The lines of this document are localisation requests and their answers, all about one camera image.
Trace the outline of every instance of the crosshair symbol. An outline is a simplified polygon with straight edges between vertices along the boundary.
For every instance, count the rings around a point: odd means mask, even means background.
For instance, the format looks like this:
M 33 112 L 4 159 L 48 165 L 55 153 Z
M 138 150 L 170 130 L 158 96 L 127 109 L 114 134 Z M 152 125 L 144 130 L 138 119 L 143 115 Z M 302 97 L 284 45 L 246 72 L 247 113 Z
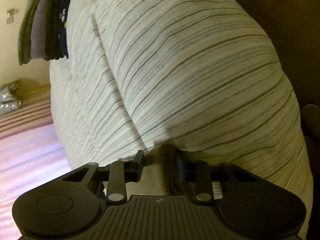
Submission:
M 158 198 L 156 201 L 157 201 L 158 203 L 162 203 L 162 202 L 164 201 L 164 199 L 163 199 L 163 198 Z

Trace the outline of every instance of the purple folded garment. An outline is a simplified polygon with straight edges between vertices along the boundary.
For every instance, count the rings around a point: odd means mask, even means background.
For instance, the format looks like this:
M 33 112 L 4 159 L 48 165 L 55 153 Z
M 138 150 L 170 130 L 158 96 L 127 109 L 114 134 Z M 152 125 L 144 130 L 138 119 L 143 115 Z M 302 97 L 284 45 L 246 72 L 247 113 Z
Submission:
M 45 58 L 46 21 L 51 0 L 40 0 L 31 30 L 31 59 Z

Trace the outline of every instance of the silver screw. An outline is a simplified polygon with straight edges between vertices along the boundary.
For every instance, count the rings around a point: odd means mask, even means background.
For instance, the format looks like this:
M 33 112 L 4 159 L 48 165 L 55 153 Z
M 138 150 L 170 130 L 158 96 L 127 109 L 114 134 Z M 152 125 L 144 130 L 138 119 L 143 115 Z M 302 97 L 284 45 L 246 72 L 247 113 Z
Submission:
M 196 199 L 199 201 L 209 201 L 211 200 L 211 196 L 206 193 L 201 193 L 196 196 Z
M 120 201 L 120 200 L 123 200 L 123 198 L 124 198 L 124 196 L 119 193 L 113 193 L 108 196 L 108 199 L 111 201 Z

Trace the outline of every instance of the dark rounded object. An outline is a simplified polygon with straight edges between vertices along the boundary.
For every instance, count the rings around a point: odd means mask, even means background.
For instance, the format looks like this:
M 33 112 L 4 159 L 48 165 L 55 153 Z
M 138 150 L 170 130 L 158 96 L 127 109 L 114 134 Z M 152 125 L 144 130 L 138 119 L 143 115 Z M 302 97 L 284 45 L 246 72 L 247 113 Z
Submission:
M 282 202 L 270 195 L 253 196 L 247 200 L 246 205 L 250 212 L 263 217 L 276 216 L 283 209 Z
M 51 194 L 39 199 L 38 209 L 48 215 L 58 215 L 67 212 L 72 207 L 73 201 L 62 194 Z
M 283 239 L 300 230 L 306 216 L 300 198 L 270 183 L 239 184 L 219 203 L 221 218 L 235 232 L 253 239 Z
M 21 195 L 12 207 L 13 218 L 24 234 L 62 238 L 81 233 L 101 213 L 100 202 L 81 183 L 50 182 Z

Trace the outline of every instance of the bed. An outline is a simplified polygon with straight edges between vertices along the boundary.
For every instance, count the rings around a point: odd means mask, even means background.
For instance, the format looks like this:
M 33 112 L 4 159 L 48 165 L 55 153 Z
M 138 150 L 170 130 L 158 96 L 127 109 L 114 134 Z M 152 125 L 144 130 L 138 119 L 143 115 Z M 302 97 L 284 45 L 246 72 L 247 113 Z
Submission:
M 71 168 L 171 139 L 299 196 L 313 182 L 300 111 L 270 38 L 234 0 L 71 0 L 69 59 L 50 66 Z

